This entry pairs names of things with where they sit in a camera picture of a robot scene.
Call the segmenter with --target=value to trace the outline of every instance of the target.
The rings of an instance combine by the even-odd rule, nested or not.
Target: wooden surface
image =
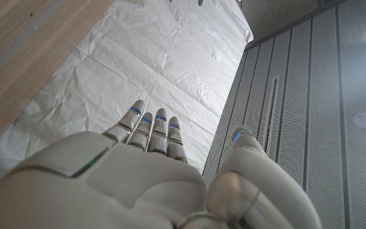
[[[66,0],[0,67],[0,136],[40,91],[113,1]],[[21,18],[26,10],[23,11],[17,6],[28,0],[15,2],[18,3],[10,6],[11,10],[5,9],[3,12],[6,12],[5,15],[19,15]],[[35,12],[42,12],[49,7],[48,4],[52,4],[50,1],[46,3],[46,0],[29,2],[33,2],[31,5]],[[4,15],[0,17],[2,20],[6,20]],[[18,29],[23,26],[22,24],[17,25]],[[10,37],[9,32],[0,31],[0,33],[2,34],[0,44],[4,41],[15,40]]]
[[[0,0],[0,57],[57,0]]]
[[[254,34],[254,42],[317,9],[317,2],[317,0],[241,0],[242,12]]]

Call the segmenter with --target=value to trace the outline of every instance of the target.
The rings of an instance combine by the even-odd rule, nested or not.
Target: robot finger
[[[166,155],[175,160],[187,163],[186,153],[180,134],[180,125],[177,117],[171,117],[168,126],[168,146]]]
[[[132,133],[128,145],[135,146],[143,151],[146,151],[147,142],[149,140],[149,132],[152,127],[152,114],[146,112],[138,124],[137,129]]]
[[[151,140],[147,147],[147,151],[150,153],[161,153],[166,155],[166,110],[161,108],[156,112]]]
[[[135,128],[137,122],[139,121],[139,118],[144,109],[144,101],[138,100],[126,112],[124,117],[122,117],[122,119],[117,124],[106,130],[103,135],[114,139],[116,142],[125,143],[129,135],[132,133],[132,130]]]

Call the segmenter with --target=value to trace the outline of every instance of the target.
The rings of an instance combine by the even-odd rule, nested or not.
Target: wall
[[[244,124],[302,187],[324,228],[366,228],[366,1],[349,0],[245,52],[205,165]]]

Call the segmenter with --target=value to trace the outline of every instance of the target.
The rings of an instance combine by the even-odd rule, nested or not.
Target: blue indicator light
[[[143,119],[142,119],[142,121],[147,121],[147,122],[149,122],[149,123],[152,123],[152,121],[151,121],[151,120],[147,120],[146,118],[143,118]]]
[[[238,132],[238,134],[235,136],[234,141],[240,136],[241,132]]]
[[[156,118],[162,119],[163,121],[166,121],[166,118],[163,118],[162,116],[158,115]]]
[[[169,124],[169,127],[168,127],[168,129],[169,129],[170,127],[176,127],[176,128],[178,128],[178,129],[180,130],[180,126],[178,126],[178,125],[175,125],[175,124]]]

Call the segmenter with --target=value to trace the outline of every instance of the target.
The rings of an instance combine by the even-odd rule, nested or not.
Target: wrinkled plastic sheet
[[[188,162],[202,172],[252,39],[234,0],[115,1],[0,138],[0,178],[68,135],[105,131],[137,99],[179,118]]]

